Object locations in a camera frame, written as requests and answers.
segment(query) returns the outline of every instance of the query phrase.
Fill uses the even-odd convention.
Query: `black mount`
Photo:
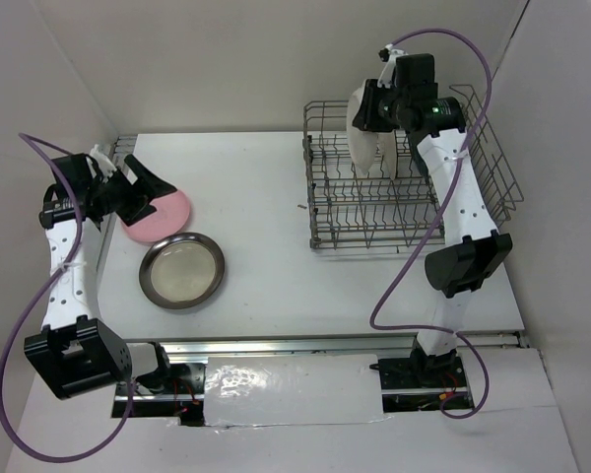
[[[127,345],[102,321],[85,315],[67,327],[27,337],[24,353],[53,394],[66,399],[128,380]]]
[[[85,218],[96,224],[111,213],[131,226],[153,214],[156,208],[150,202],[177,189],[145,168],[133,155],[125,157],[125,164],[136,175],[132,184],[122,171],[115,171],[107,180],[103,178],[96,160],[85,154],[70,155],[53,160],[75,191],[79,208]],[[95,171],[92,175],[90,166]],[[39,222],[45,229],[75,218],[75,211],[66,190],[55,175],[56,184],[46,190]]]
[[[379,53],[379,56],[385,60],[385,55]],[[396,58],[394,85],[390,89],[379,88],[376,79],[365,81],[363,100],[353,126],[372,133],[402,128],[407,133],[412,160],[427,178],[427,166],[418,152],[418,144],[427,135],[439,136],[442,130],[464,132],[466,121],[457,99],[438,98],[433,56],[414,54]]]
[[[484,280],[493,274],[512,249],[509,234],[471,239],[430,253],[425,258],[425,272],[431,286],[452,298],[463,291],[477,291]]]

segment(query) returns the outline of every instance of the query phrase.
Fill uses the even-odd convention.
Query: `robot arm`
[[[508,234],[498,233],[469,152],[462,151],[467,124],[459,102],[438,97],[433,56],[407,55],[391,46],[382,49],[379,56],[386,63],[383,73],[378,80],[365,81],[353,126],[372,133],[403,129],[412,161],[425,179],[431,179],[440,202],[451,187],[457,160],[464,160],[443,215],[445,247],[425,260],[427,279],[440,291],[430,324],[457,331],[463,326],[471,294],[503,261],[512,241]],[[422,330],[412,358],[422,372],[450,367],[455,346],[452,334]]]
[[[127,344],[100,318],[97,258],[102,218],[116,212],[132,225],[150,215],[150,202],[176,189],[151,174],[133,156],[125,163],[137,175],[131,184],[104,155],[53,160],[68,178],[84,215],[75,258],[52,287],[39,334],[27,337],[25,354],[60,399],[122,382],[129,376],[167,376],[169,363],[157,343]],[[39,220],[46,230],[51,273],[65,264],[75,237],[75,213],[59,181],[48,188]]]

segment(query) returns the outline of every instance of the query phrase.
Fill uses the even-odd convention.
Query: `white surface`
[[[364,424],[382,421],[376,355],[212,357],[207,426]]]
[[[50,272],[54,274],[66,260],[77,232],[76,220],[55,224],[46,230],[50,253]],[[57,329],[73,325],[77,317],[100,318],[97,288],[97,260],[99,259],[101,234],[92,220],[83,223],[81,244],[68,269],[52,287],[44,301],[48,308],[41,323]]]
[[[95,141],[111,137],[30,3],[1,0],[0,353],[19,312],[47,277],[49,265],[37,213],[52,174],[18,138],[20,131],[76,151],[87,151]],[[44,310],[42,303],[23,331],[37,331]],[[33,382],[22,344],[18,338],[5,382],[9,418],[16,427]],[[11,446],[0,428],[0,472]]]
[[[92,458],[48,465],[14,449],[7,473],[66,471],[576,473],[547,379],[533,350],[483,350],[494,391],[487,410],[468,421],[438,412],[406,413],[356,426],[186,428],[173,420],[130,420]],[[478,373],[477,367],[468,368]],[[475,374],[471,388],[475,392]],[[39,378],[19,434],[47,453],[92,446],[110,432],[113,389],[57,401]]]
[[[457,168],[456,160],[463,160],[455,192],[442,216],[447,246],[461,243],[465,236],[472,239],[487,238],[491,236],[491,231],[496,230],[496,225],[484,204],[468,150],[454,151],[462,148],[466,136],[466,133],[460,133],[458,130],[443,130],[437,138],[426,136],[418,145],[429,169],[439,202],[444,200],[451,188]],[[505,183],[499,182],[498,185],[504,186]]]
[[[460,331],[464,327],[464,315],[472,299],[473,293],[470,290],[457,293],[452,298],[445,296],[442,291],[438,292],[433,318],[427,323],[437,327],[450,328],[455,332]],[[458,344],[455,333],[439,330],[421,330],[416,336],[416,341],[427,355],[436,356],[446,355]]]
[[[378,51],[418,28],[466,34],[494,66],[525,0],[35,0],[122,133],[300,129],[302,107],[377,78]],[[441,87],[483,87],[450,37],[432,52]]]
[[[135,155],[189,197],[189,230],[222,249],[226,276],[204,304],[171,311],[138,284],[147,247],[115,228],[98,294],[105,323],[127,339],[192,339],[372,333],[368,316],[400,270],[397,254],[341,256],[308,247],[306,180],[299,133],[140,135]],[[437,292],[422,260],[378,322],[431,319]],[[523,328],[500,268],[474,294],[470,331]]]
[[[506,264],[589,473],[591,1],[530,3],[496,75],[489,116],[525,195],[507,227],[514,250]]]

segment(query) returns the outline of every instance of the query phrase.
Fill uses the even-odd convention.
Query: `metal wire rack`
[[[474,123],[481,108],[470,85],[451,86]],[[430,179],[421,177],[407,137],[396,132],[397,178],[389,173],[377,151],[374,166],[359,175],[352,163],[346,137],[346,101],[312,101],[304,108],[304,160],[308,186],[310,246],[355,248],[417,244],[438,209]],[[497,226],[511,218],[523,194],[487,119],[471,146],[471,162],[487,208]],[[440,223],[429,243],[444,242]]]

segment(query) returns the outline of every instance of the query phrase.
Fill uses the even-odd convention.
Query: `black bracket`
[[[156,212],[151,201],[177,190],[145,168],[133,155],[125,157],[125,164],[137,179],[132,184],[119,169],[104,178],[97,161],[88,155],[71,155],[53,160],[75,191],[84,218],[99,224],[102,218],[116,213],[131,226]],[[95,170],[92,176],[90,165]],[[63,185],[55,175],[56,184],[46,190],[39,221],[45,229],[75,218],[74,208]]]
[[[102,321],[81,316],[67,327],[25,339],[24,352],[59,399],[126,381],[131,355],[125,342]]]
[[[464,236],[461,243],[426,256],[427,279],[448,298],[463,291],[477,291],[511,249],[510,235],[499,235],[496,230],[481,239]]]

